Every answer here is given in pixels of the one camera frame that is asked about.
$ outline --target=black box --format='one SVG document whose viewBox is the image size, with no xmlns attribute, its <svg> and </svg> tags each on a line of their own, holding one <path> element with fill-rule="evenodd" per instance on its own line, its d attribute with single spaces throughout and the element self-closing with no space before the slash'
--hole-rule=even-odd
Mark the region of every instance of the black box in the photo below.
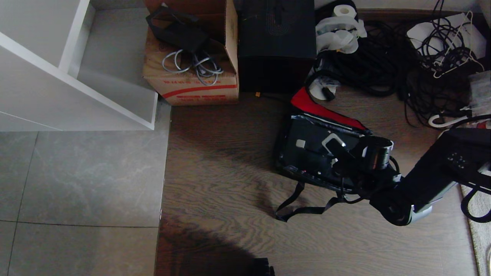
<svg viewBox="0 0 491 276">
<path fill-rule="evenodd" d="M 294 93 L 315 61 L 313 0 L 247 0 L 240 20 L 242 91 Z"/>
</svg>

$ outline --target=wooden floor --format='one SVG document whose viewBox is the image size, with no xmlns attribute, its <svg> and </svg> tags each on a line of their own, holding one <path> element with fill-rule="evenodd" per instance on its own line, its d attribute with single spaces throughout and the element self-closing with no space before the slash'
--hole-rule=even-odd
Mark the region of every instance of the wooden floor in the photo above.
<svg viewBox="0 0 491 276">
<path fill-rule="evenodd" d="M 327 107 L 394 141 L 403 175 L 436 139 L 437 132 L 406 124 L 395 96 L 346 88 L 336 96 Z M 271 166 L 287 112 L 281 102 L 245 93 L 239 105 L 173 108 L 156 275 L 246 275 L 255 257 L 267 257 L 278 276 L 476 275 L 457 187 L 405 227 L 365 201 L 288 223 L 273 219 L 296 184 Z M 296 204 L 321 206 L 333 195 L 307 185 Z"/>
</svg>

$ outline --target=black strap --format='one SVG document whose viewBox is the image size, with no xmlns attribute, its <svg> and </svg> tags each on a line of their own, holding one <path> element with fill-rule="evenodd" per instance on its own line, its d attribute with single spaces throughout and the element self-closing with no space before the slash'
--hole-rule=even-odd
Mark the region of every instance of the black strap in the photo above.
<svg viewBox="0 0 491 276">
<path fill-rule="evenodd" d="M 285 200 L 285 202 L 283 202 L 278 207 L 278 209 L 276 210 L 276 212 L 274 213 L 274 215 L 275 215 L 275 217 L 276 217 L 277 220 L 283 221 L 283 222 L 287 222 L 289 218 L 291 218 L 291 217 L 293 217 L 294 215 L 297 215 L 297 214 L 315 214 L 315 215 L 321 215 L 327 209 L 329 209 L 332 206 L 334 206 L 336 203 L 343 202 L 343 197 L 341 196 L 341 194 L 340 193 L 336 193 L 337 194 L 337 197 L 331 198 L 327 202 L 327 204 L 326 204 L 325 207 L 300 207 L 300 208 L 294 210 L 293 212 L 291 212 L 289 214 L 286 214 L 286 215 L 283 215 L 283 216 L 278 215 L 278 212 L 281 209 L 283 209 L 286 206 L 292 204 L 298 198 L 298 196 L 301 194 L 301 192 L 303 191 L 304 188 L 305 188 L 305 183 L 299 181 L 297 183 L 297 187 L 295 187 L 295 192 L 293 192 L 293 195 L 291 197 L 289 197 L 287 200 Z"/>
<path fill-rule="evenodd" d="M 461 203 L 462 213 L 464 213 L 464 215 L 468 217 L 471 221 L 475 221 L 479 223 L 491 222 L 491 210 L 482 217 L 475 217 L 470 214 L 469 202 L 476 193 L 477 193 L 477 189 L 472 189 L 472 191 L 470 191 L 466 196 L 464 196 Z"/>
</svg>

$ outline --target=cardboard box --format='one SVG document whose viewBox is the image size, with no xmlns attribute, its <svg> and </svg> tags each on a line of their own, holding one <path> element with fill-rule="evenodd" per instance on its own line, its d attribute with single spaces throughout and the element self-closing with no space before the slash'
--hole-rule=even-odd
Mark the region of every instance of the cardboard box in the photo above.
<svg viewBox="0 0 491 276">
<path fill-rule="evenodd" d="M 203 0 L 165 1 L 172 9 L 200 18 L 198 22 L 202 25 L 202 29 L 209 33 L 211 40 L 206 50 L 224 70 L 218 76 L 215 85 L 202 84 L 193 68 L 180 74 L 164 70 L 163 58 L 178 49 L 157 40 L 152 31 L 148 30 L 143 77 L 173 106 L 238 103 L 237 13 L 232 0 L 211 2 L 213 4 L 210 5 Z M 145 0 L 150 12 L 157 9 L 161 3 L 162 0 Z M 187 66 L 186 60 L 182 63 L 181 67 Z M 168 68 L 175 68 L 172 58 L 166 59 L 165 65 Z M 213 80 L 214 77 L 204 78 L 207 83 L 212 83 Z"/>
</svg>

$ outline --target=white cabinet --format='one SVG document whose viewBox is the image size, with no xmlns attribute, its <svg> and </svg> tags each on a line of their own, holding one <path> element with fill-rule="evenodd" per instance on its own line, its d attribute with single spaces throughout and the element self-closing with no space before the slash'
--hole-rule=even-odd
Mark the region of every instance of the white cabinet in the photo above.
<svg viewBox="0 0 491 276">
<path fill-rule="evenodd" d="M 146 8 L 0 1 L 0 131 L 153 130 Z"/>
</svg>

